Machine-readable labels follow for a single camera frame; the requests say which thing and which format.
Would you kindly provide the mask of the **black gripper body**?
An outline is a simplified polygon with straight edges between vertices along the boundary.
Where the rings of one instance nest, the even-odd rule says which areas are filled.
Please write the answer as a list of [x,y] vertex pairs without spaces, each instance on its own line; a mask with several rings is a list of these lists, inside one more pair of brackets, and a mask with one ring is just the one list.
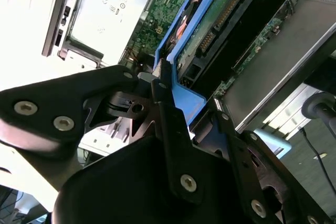
[[146,137],[74,174],[62,187],[52,223],[249,223],[229,163],[197,147],[191,176],[202,202],[172,195],[163,144]]

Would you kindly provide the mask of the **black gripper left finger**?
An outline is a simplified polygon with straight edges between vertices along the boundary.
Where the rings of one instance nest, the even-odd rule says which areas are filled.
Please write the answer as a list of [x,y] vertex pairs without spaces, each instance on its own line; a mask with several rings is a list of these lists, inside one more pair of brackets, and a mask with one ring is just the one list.
[[193,147],[174,104],[171,64],[162,59],[150,80],[116,65],[1,92],[1,141],[43,157],[65,159],[85,133],[128,118],[130,142],[162,141],[170,192],[191,204],[203,190],[192,174]]

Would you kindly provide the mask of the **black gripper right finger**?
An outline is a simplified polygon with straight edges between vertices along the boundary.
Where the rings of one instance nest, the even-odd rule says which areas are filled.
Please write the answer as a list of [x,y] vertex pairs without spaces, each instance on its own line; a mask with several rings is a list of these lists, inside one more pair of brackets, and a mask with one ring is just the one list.
[[332,223],[256,133],[238,134],[219,99],[212,105],[213,124],[226,134],[239,200],[252,223]]

